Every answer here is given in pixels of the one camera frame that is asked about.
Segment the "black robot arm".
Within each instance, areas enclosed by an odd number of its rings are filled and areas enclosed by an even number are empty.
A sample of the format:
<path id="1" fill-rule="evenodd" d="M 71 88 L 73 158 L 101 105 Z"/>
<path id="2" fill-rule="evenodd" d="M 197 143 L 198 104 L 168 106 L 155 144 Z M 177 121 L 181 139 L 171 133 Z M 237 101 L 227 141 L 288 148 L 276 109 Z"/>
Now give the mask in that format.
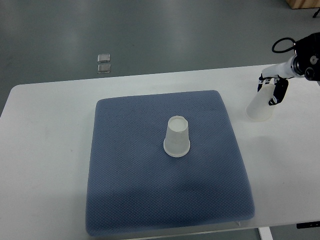
<path id="1" fill-rule="evenodd" d="M 291 41 L 292 46 L 276 50 L 276 45 L 285 40 Z M 281 38 L 272 45 L 271 50 L 276 54 L 293 50 L 294 55 L 286 62 L 262 70 L 257 90 L 260 91 L 263 84 L 269 84 L 273 80 L 273 95 L 268 100 L 270 106 L 275 106 L 283 101 L 289 86 L 288 80 L 291 78 L 305 78 L 308 81 L 320 82 L 320 34 L 318 32 L 297 41 L 291 37 Z"/>

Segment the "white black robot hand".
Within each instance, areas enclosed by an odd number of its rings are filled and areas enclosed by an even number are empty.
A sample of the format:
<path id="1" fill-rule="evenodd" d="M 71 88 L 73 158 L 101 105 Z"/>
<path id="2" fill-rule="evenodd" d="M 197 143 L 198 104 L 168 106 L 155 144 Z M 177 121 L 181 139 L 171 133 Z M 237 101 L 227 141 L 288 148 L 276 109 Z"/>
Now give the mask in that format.
<path id="1" fill-rule="evenodd" d="M 264 79 L 265 84 L 269 84 L 271 81 L 270 78 L 275 78 L 273 81 L 273 94 L 268 101 L 269 106 L 275 106 L 283 101 L 289 86 L 289 81 L 287 79 L 297 77 L 297 73 L 293 67 L 295 57 L 296 56 L 294 55 L 286 62 L 275 64 L 262 70 L 262 77 L 258 78 L 257 92 L 263 87 Z"/>

